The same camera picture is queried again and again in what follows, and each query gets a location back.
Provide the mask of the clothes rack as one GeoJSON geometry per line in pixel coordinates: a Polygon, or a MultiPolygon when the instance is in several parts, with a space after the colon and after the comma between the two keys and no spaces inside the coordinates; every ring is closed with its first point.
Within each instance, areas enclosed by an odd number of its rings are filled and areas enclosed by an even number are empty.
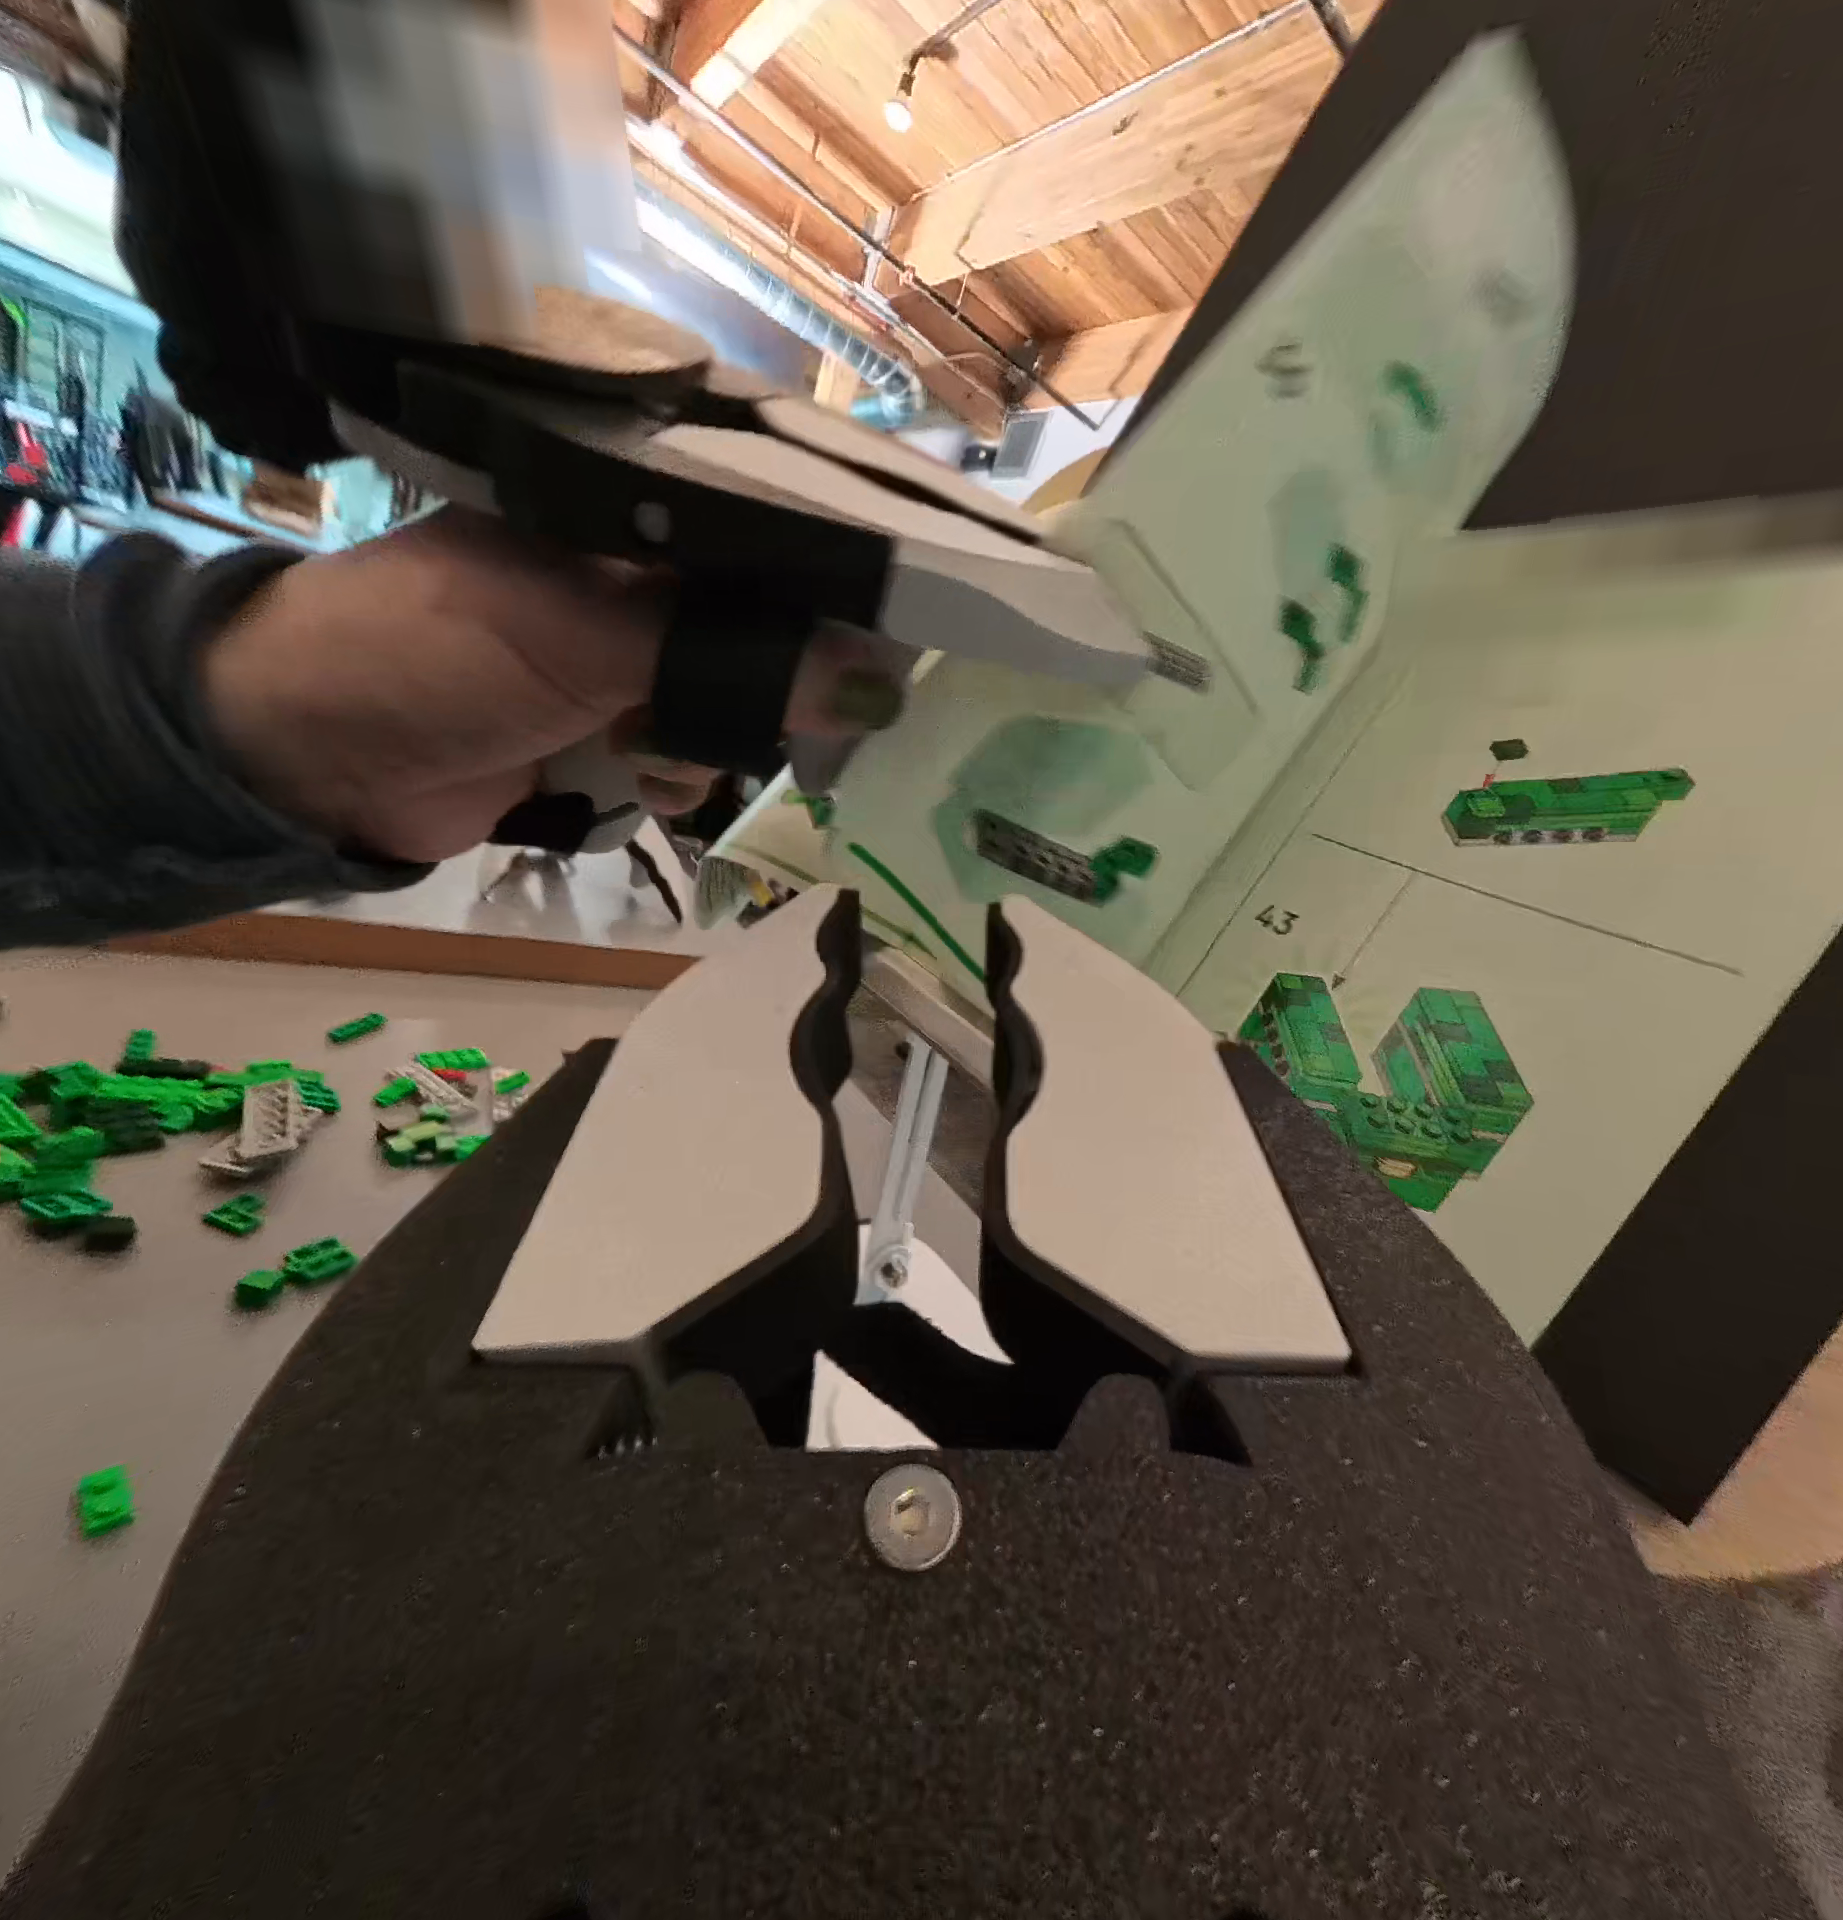
{"type": "Polygon", "coordinates": [[[245,460],[176,402],[158,319],[0,238],[0,545],[75,554],[91,513],[241,520],[245,460]]]}

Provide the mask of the green brick instruction booklet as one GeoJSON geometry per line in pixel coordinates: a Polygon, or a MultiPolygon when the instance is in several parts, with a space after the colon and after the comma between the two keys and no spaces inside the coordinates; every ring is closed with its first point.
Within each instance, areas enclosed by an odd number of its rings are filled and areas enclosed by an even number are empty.
{"type": "Polygon", "coordinates": [[[1603,517],[1555,472],[1587,344],[1595,48],[1475,5],[1371,30],[1364,157],[1304,140],[1053,534],[1180,674],[936,658],[828,801],[780,774],[699,915],[816,880],[963,998],[1024,893],[1296,1097],[1536,1343],[1843,930],[1843,541],[1780,505],[1603,517]],[[1521,524],[1486,530],[1493,484],[1521,524]]]}

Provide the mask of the pile of green bricks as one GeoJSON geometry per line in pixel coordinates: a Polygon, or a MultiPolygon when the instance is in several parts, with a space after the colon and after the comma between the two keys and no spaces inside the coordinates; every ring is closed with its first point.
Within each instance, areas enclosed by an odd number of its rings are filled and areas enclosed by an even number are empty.
{"type": "Polygon", "coordinates": [[[465,1025],[364,998],[212,1039],[158,1019],[114,1046],[0,1050],[0,1296],[100,1316],[124,1286],[187,1282],[233,1319],[281,1319],[352,1279],[532,1089],[465,1025]],[[244,1092],[277,1078],[323,1112],[311,1138],[252,1180],[198,1171],[236,1138],[244,1092]]]}

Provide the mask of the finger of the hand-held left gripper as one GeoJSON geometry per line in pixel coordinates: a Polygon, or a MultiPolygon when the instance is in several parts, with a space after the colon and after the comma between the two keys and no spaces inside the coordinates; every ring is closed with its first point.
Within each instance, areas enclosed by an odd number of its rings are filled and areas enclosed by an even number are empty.
{"type": "Polygon", "coordinates": [[[644,442],[656,470],[699,472],[888,537],[933,545],[1044,545],[1043,524],[956,467],[797,396],[726,396],[718,414],[676,419],[644,442]]]}
{"type": "Polygon", "coordinates": [[[985,554],[896,541],[878,632],[909,648],[1123,694],[1148,677],[1206,694],[1207,657],[1148,634],[1102,576],[1037,545],[985,554]]]}

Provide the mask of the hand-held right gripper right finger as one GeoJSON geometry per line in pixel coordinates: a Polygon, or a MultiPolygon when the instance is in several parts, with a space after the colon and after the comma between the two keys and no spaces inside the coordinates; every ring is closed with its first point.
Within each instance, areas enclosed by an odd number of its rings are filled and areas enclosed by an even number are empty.
{"type": "Polygon", "coordinates": [[[1343,1374],[1351,1339],[1230,1063],[1047,906],[990,909],[990,1249],[1174,1374],[1343,1374]]]}

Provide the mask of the white metal bracket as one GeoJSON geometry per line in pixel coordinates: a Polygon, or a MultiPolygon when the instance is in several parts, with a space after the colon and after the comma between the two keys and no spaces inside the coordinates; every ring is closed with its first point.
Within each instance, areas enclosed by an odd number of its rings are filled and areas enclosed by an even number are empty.
{"type": "Polygon", "coordinates": [[[950,1059],[921,1035],[904,1039],[904,1070],[892,1120],[887,1171],[875,1211],[861,1229],[857,1304],[929,1299],[956,1269],[916,1234],[916,1207],[932,1172],[950,1059]]]}

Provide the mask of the chair legs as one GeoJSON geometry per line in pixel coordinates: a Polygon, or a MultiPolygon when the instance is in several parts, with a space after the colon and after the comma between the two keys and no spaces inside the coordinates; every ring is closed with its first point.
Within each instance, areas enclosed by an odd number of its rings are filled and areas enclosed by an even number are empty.
{"type": "Polygon", "coordinates": [[[492,843],[478,861],[478,901],[565,938],[615,922],[680,928],[692,913],[685,874],[651,828],[602,852],[492,843]]]}

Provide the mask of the silver ventilation duct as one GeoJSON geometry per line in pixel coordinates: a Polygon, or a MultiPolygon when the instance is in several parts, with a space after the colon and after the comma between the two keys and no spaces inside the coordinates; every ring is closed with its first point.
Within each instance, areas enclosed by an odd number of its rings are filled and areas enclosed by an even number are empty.
{"type": "Polygon", "coordinates": [[[724,293],[743,299],[795,339],[837,359],[861,379],[851,414],[887,433],[916,426],[932,405],[921,373],[900,352],[875,344],[857,325],[837,319],[783,273],[708,226],[656,187],[638,185],[638,222],[650,244],[724,293]]]}

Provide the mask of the person's left forearm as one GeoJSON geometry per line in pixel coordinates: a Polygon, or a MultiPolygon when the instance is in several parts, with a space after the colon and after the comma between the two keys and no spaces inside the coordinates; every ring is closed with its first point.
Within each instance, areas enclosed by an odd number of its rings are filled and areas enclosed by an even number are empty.
{"type": "Polygon", "coordinates": [[[263,805],[219,739],[204,650],[295,565],[281,545],[204,562],[154,533],[85,562],[0,549],[0,952],[432,873],[263,805]]]}

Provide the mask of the person's left hand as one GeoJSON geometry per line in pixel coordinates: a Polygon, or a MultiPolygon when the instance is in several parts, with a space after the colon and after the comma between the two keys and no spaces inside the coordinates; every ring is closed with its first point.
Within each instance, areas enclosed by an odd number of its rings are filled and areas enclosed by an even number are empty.
{"type": "Polygon", "coordinates": [[[383,861],[488,840],[544,762],[590,736],[656,814],[724,762],[659,754],[671,582],[444,509],[271,575],[198,667],[215,736],[267,806],[383,861]]]}

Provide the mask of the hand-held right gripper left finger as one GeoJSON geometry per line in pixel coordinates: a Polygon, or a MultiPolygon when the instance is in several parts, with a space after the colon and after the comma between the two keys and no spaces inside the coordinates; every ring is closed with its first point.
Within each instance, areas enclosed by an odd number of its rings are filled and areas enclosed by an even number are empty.
{"type": "Polygon", "coordinates": [[[850,1081],[861,899],[816,885],[656,994],[480,1319],[486,1361],[795,1366],[857,1294],[850,1081]]]}

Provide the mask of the ceiling track light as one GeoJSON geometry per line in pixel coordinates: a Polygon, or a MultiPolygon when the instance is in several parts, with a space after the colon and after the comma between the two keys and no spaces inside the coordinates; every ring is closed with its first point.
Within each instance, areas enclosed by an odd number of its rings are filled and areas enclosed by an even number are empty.
{"type": "Polygon", "coordinates": [[[932,62],[953,66],[958,61],[958,44],[953,37],[933,33],[917,42],[900,67],[900,78],[884,102],[884,119],[888,132],[907,135],[916,119],[916,86],[921,70],[932,62]]]}

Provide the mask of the grey long plate brick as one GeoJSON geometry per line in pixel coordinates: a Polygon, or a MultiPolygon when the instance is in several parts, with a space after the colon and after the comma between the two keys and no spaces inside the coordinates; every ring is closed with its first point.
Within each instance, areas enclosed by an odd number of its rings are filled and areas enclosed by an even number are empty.
{"type": "Polygon", "coordinates": [[[198,1171],[219,1180],[252,1180],[277,1171],[308,1138],[323,1112],[308,1104],[307,1092],[294,1078],[254,1083],[241,1099],[241,1122],[236,1138],[198,1159],[198,1171]]]}

